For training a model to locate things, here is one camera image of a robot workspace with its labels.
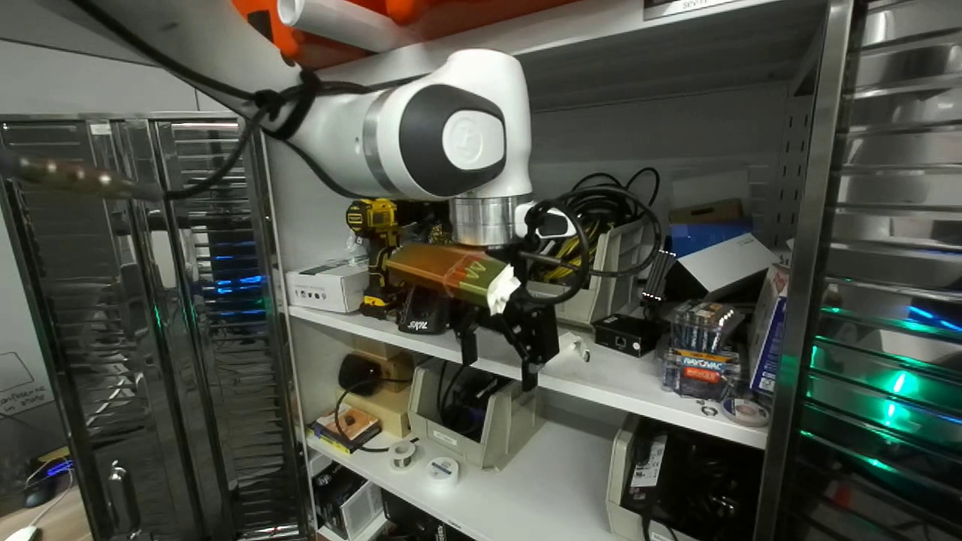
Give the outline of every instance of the white cabinet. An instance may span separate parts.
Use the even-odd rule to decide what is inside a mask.
[[[516,53],[532,92],[534,198],[570,191],[590,171],[627,178],[660,168],[657,212],[735,198],[761,239],[784,240],[806,156],[812,97],[800,92],[817,45],[807,3],[674,3],[580,0],[519,20],[326,71],[326,80],[392,83],[438,67],[451,53],[486,45]],[[272,215],[279,266],[305,269],[347,249],[346,198],[323,191],[272,144]],[[331,413],[337,367],[351,343],[383,343],[459,365],[453,337],[399,333],[393,321],[287,311],[292,360],[302,421]],[[691,396],[660,389],[660,367],[561,333],[561,353],[538,379],[555,409],[548,426],[505,466],[472,468],[451,498],[435,502],[415,471],[384,457],[338,454],[302,441],[472,537],[611,537],[605,522],[607,448],[625,413],[676,425],[745,448],[766,448],[766,430],[712,418]],[[484,372],[519,379],[516,356],[480,337]]]

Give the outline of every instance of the wall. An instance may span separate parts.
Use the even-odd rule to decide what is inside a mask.
[[[747,198],[771,182],[787,120],[787,85],[722,89],[698,97],[607,99],[538,110],[532,178],[555,196],[591,171],[622,182],[640,166],[664,178],[660,204]]]

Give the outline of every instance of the black cable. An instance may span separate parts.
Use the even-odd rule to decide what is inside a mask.
[[[652,174],[652,196],[649,196],[649,204],[656,204],[657,203],[657,194],[660,194],[660,171],[657,168],[636,168],[631,178],[627,178],[627,185],[625,185],[625,191],[631,194],[631,186],[636,185],[636,178],[640,174]]]
[[[656,178],[652,198],[657,198],[660,174],[656,168],[640,168],[640,171],[633,171],[627,186],[640,174],[652,174]],[[607,185],[605,186],[586,186],[586,182],[596,182],[596,178],[600,178],[607,185],[614,182],[611,174],[590,174],[590,178],[577,182],[570,194],[558,196],[558,207],[567,207],[577,216],[575,228],[580,228],[584,219],[597,219],[597,223],[607,223],[607,226],[647,219],[656,235],[652,235],[652,249],[636,266],[620,269],[620,272],[596,272],[590,266],[590,273],[591,278],[627,278],[627,273],[647,272],[656,263],[656,256],[657,256],[657,249],[664,243],[664,226],[660,226],[657,215],[649,204],[636,203],[627,194],[627,186],[622,186],[622,185],[616,185],[616,186],[607,186]]]
[[[191,185],[191,186],[185,186],[185,191],[169,191],[166,198],[169,198],[169,203],[191,198],[191,196],[201,196],[201,194],[212,191],[220,182],[224,182],[224,178],[230,174],[230,168],[236,166],[240,154],[245,150],[248,138],[259,133],[259,127],[262,127],[264,119],[267,119],[267,110],[259,110],[259,111],[245,120],[245,127],[242,127],[235,150],[227,154],[227,161],[224,161],[211,178],[203,178],[203,182],[199,182],[199,185]]]
[[[580,178],[580,182],[570,186],[570,194],[580,191],[580,186],[590,185],[590,182],[605,182],[605,185],[622,186],[614,174],[607,174],[607,171],[591,171],[591,174]]]
[[[178,80],[195,85],[195,89],[207,89],[235,99],[253,99],[253,95],[212,83],[183,64],[178,64],[175,58],[161,54],[160,50],[152,50],[151,44],[145,44],[137,35],[131,35],[128,27],[122,27],[113,16],[108,16],[104,9],[100,9],[93,0],[71,0],[81,12],[88,12],[93,20],[100,20],[104,31],[116,35],[122,44],[128,44],[137,54],[145,54],[147,61],[152,61],[157,67],[175,72]]]
[[[457,369],[453,369],[453,377],[449,379],[449,389],[444,389],[444,395],[442,395],[442,409],[449,409],[449,403],[451,403],[451,391],[453,391],[453,385],[457,385],[457,379],[466,372],[466,365],[459,365]]]
[[[442,416],[442,389],[444,389],[449,365],[442,365],[438,389],[433,391],[433,409]]]
[[[586,259],[590,259],[590,240],[586,240],[586,235],[584,235],[584,226],[570,216],[570,212],[565,212],[565,204],[543,203],[543,204],[534,204],[532,212],[534,212],[534,215],[548,215],[551,207],[558,212],[558,215],[575,226],[577,253],[580,253],[580,263],[586,263]],[[591,272],[590,266],[577,266],[577,278],[567,283],[567,288],[565,288],[561,294],[532,297],[532,294],[525,292],[524,305],[525,305],[525,306],[555,306],[555,305],[565,305],[565,302],[570,302],[570,297],[586,287],[590,272]]]
[[[642,541],[652,541],[652,505],[642,505],[642,513],[640,513],[640,537],[642,537]]]

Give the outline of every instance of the shelving unit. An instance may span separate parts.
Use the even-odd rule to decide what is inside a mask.
[[[417,448],[410,468],[393,468],[384,454],[346,454],[338,444],[308,438],[338,466],[364,474],[396,498],[477,541],[611,541],[605,522],[605,474],[611,438],[548,421],[505,468],[459,468],[451,493],[424,487],[433,457]]]
[[[319,329],[338,330],[338,333],[388,343],[396,349],[459,365],[459,345],[453,333],[417,337],[417,333],[396,330],[393,321],[379,321],[366,315],[312,312],[299,306],[292,306],[287,315]],[[497,372],[505,379],[519,379],[519,360],[503,337],[480,333],[477,343],[480,343],[480,359],[472,365],[475,369]],[[674,426],[686,426],[695,432],[705,432],[725,441],[735,441],[747,448],[766,444],[762,426],[742,426],[726,418],[709,418],[701,413],[701,399],[680,396],[660,389],[660,365],[656,356],[647,356],[647,359],[620,356],[614,349],[591,345],[590,337],[580,337],[575,330],[561,330],[561,353],[551,365],[543,365],[538,377],[538,389],[590,399],[597,407],[611,407],[620,413],[631,413],[640,418],[664,421]]]

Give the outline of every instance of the stainless steel cabinet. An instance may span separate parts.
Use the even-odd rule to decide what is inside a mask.
[[[10,120],[0,138],[57,168],[93,162],[145,196],[207,178],[236,123]],[[95,537],[299,532],[262,186],[259,147],[175,204],[3,185]]]
[[[962,6],[828,3],[756,537],[962,536]]]

